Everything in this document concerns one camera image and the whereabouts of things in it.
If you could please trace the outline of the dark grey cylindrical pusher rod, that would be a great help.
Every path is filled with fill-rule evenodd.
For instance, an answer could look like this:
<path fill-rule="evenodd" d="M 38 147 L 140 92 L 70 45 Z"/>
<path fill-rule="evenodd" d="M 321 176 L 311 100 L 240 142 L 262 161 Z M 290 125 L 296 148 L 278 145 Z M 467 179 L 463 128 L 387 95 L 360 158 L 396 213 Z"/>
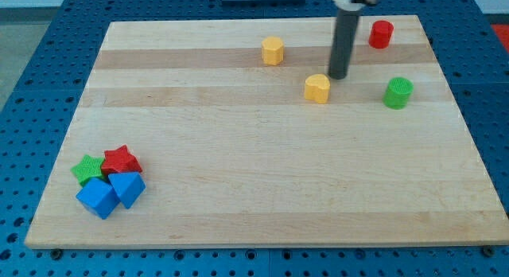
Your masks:
<path fill-rule="evenodd" d="M 348 74 L 360 11 L 338 9 L 328 63 L 328 75 L 342 80 Z"/>

